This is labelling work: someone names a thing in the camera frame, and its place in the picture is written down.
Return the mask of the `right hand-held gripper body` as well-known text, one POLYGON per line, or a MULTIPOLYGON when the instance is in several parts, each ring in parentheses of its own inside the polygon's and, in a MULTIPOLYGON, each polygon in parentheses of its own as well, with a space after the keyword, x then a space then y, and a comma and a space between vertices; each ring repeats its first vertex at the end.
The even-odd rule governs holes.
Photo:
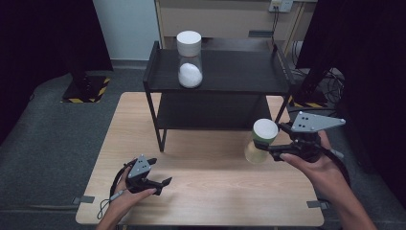
POLYGON ((304 161, 314 163, 327 150, 321 145, 320 130, 343 126, 345 119, 332 118, 323 115, 300 111, 292 122, 293 131, 297 134, 289 145, 277 146, 282 153, 299 156, 304 161))

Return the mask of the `black curtain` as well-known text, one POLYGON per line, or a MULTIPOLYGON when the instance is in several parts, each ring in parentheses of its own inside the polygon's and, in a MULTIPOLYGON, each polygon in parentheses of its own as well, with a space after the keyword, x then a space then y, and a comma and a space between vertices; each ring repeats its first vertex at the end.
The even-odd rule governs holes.
POLYGON ((0 144, 34 90, 75 64, 112 68, 93 0, 0 0, 0 144))
POLYGON ((353 152, 406 206, 406 0, 318 0, 298 66, 344 75, 353 152))

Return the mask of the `black stand with striped base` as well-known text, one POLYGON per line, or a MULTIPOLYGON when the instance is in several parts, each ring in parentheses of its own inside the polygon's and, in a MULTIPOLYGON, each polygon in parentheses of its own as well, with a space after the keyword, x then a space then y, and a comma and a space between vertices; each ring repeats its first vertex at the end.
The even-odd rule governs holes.
POLYGON ((302 72, 300 77, 291 84, 291 97, 293 104, 309 107, 324 107, 327 98, 319 86, 326 74, 322 71, 309 69, 302 72))
POLYGON ((72 81, 62 96, 64 103, 97 103, 108 85, 106 76, 86 74, 79 58, 70 48, 61 50, 63 61, 72 76, 72 81))

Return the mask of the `beige wooden cabinet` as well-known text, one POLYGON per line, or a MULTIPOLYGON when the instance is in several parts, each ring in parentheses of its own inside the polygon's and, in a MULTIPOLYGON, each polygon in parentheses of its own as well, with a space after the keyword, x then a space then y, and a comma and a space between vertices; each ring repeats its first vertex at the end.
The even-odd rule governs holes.
POLYGON ((178 33, 207 38, 264 38, 271 34, 285 53, 305 38, 318 0, 294 0, 290 12, 270 12, 271 0, 155 0, 161 44, 170 48, 178 33))

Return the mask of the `black two-tier shelf rack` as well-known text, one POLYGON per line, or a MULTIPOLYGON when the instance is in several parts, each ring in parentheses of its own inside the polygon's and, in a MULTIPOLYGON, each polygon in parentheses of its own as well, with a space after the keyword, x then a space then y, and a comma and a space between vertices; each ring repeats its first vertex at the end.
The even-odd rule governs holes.
POLYGON ((143 84, 160 150, 169 129, 249 130, 260 118, 281 119, 294 83, 284 54, 204 50, 203 80, 180 85, 175 50, 152 46, 143 84))

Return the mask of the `person's right hand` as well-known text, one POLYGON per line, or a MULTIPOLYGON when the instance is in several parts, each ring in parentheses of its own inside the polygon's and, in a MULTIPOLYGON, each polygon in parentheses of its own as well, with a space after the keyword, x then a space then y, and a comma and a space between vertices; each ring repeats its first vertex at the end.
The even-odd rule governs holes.
POLYGON ((353 193, 345 177, 330 158, 322 155, 315 163, 308 163, 299 156, 282 153, 281 159, 304 173, 316 191, 335 207, 352 203, 353 193))

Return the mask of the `grey tape piece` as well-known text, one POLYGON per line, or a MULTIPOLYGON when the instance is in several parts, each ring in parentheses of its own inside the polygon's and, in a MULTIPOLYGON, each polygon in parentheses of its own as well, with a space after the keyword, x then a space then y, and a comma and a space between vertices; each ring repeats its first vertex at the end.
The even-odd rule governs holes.
POLYGON ((322 210, 329 208, 329 202, 326 200, 309 200, 306 205, 308 208, 320 208, 322 210))
POLYGON ((72 204, 80 205, 81 203, 93 203, 94 200, 95 200, 94 196, 82 195, 80 197, 74 197, 72 200, 72 204))

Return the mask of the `person's left hand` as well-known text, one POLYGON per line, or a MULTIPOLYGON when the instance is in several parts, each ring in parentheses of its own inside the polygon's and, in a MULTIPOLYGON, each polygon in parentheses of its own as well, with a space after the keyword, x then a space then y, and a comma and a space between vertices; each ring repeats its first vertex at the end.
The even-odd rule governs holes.
POLYGON ((122 218, 131 210, 133 206, 155 193, 155 189, 144 190, 137 194, 132 194, 130 191, 128 191, 125 184, 125 179, 128 172, 129 168, 126 168, 115 190, 116 193, 118 191, 123 191, 123 193, 109 203, 107 211, 103 217, 122 220, 122 218))

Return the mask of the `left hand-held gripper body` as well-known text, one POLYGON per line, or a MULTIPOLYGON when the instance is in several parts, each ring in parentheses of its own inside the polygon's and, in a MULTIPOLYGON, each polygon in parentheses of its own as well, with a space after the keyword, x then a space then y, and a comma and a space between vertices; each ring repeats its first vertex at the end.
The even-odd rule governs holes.
POLYGON ((147 163, 147 159, 143 154, 130 163, 130 170, 125 179, 125 184, 132 194, 156 188, 159 182, 147 179, 151 166, 147 163))

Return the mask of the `yellow powder jar white lid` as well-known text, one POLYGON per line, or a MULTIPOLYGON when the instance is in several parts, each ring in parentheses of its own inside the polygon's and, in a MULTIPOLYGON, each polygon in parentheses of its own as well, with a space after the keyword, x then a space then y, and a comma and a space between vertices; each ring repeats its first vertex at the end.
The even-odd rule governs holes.
POLYGON ((244 149, 245 158, 252 164, 264 162, 269 154, 268 147, 279 133, 276 123, 269 119, 258 119, 254 122, 250 139, 244 149))

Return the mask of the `white wall socket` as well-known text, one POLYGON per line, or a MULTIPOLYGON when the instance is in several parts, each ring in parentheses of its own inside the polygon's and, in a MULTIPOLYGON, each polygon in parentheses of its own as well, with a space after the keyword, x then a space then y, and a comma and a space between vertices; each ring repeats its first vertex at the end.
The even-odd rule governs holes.
POLYGON ((294 0, 271 0, 269 5, 270 12, 290 12, 294 0))

